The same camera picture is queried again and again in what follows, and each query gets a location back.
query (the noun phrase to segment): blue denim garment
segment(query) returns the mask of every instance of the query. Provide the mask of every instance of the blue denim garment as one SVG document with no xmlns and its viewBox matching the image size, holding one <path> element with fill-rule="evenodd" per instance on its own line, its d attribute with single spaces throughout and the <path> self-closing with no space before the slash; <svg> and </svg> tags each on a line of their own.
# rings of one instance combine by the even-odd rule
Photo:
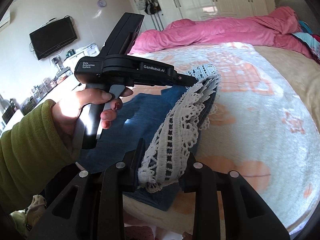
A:
<svg viewBox="0 0 320 240">
<path fill-rule="evenodd" d="M 173 86 L 162 90 L 161 95 L 142 93 L 136 95 L 131 101 L 124 103 L 112 127 L 103 131 L 96 148 L 81 150 L 78 162 L 91 173 L 96 173 L 122 160 L 126 152 L 135 150 L 140 138 L 145 139 L 148 148 L 167 113 L 186 91 L 185 87 Z M 199 125 L 210 111 L 214 98 L 215 93 L 204 103 L 206 108 L 200 115 Z M 197 144 L 190 151 L 195 154 L 196 148 Z M 135 193 L 124 193 L 124 195 L 166 211 L 178 191 L 179 185 L 175 183 L 152 194 L 140 188 Z"/>
</svg>

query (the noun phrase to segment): silver screw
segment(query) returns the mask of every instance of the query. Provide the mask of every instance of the silver screw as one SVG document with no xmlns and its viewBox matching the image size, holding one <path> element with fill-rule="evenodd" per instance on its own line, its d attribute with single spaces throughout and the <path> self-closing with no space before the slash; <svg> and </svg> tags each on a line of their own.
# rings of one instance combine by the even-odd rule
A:
<svg viewBox="0 0 320 240">
<path fill-rule="evenodd" d="M 239 177 L 239 173 L 237 171 L 231 171 L 230 176 L 233 178 L 237 178 L 237 177 Z"/>
<path fill-rule="evenodd" d="M 123 163 L 123 162 L 118 162 L 118 163 L 116 164 L 116 167 L 117 167 L 118 169 L 122 169 L 122 168 L 125 167 L 125 163 Z"/>
<path fill-rule="evenodd" d="M 196 169 L 201 169 L 203 167 L 202 163 L 194 163 L 193 166 L 196 168 Z"/>
<path fill-rule="evenodd" d="M 81 178 L 85 178 L 86 176 L 88 176 L 88 174 L 89 174 L 89 172 L 87 172 L 87 171 L 81 171 L 81 172 L 79 173 L 79 176 L 80 176 Z"/>
</svg>

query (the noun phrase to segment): pink comforter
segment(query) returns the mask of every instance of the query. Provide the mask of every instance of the pink comforter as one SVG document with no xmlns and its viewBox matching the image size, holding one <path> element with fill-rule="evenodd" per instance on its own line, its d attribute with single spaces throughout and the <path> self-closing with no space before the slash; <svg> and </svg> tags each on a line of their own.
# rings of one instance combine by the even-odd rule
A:
<svg viewBox="0 0 320 240">
<path fill-rule="evenodd" d="M 267 16 L 245 19 L 219 17 L 197 22 L 182 19 L 172 22 L 162 32 L 148 30 L 142 33 L 130 53 L 239 41 L 253 46 L 294 50 L 312 58 L 308 48 L 290 35 L 295 32 L 301 32 L 301 28 L 290 7 L 280 7 Z"/>
</svg>

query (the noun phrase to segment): green sleeve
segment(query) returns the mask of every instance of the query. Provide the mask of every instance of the green sleeve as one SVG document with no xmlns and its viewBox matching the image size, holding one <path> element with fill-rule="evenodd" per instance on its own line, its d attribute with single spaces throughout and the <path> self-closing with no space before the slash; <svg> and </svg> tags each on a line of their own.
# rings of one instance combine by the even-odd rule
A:
<svg viewBox="0 0 320 240">
<path fill-rule="evenodd" d="M 47 100 L 0 139 L 0 205 L 8 214 L 28 207 L 35 194 L 78 157 L 59 137 Z"/>
</svg>

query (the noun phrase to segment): television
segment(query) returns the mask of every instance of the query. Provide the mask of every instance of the television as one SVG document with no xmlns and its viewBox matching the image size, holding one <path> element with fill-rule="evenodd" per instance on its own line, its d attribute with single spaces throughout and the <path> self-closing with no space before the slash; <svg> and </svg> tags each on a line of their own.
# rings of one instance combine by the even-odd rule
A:
<svg viewBox="0 0 320 240">
<path fill-rule="evenodd" d="M 30 39 L 38 60 L 48 57 L 77 39 L 71 18 L 51 22 L 30 33 Z"/>
</svg>

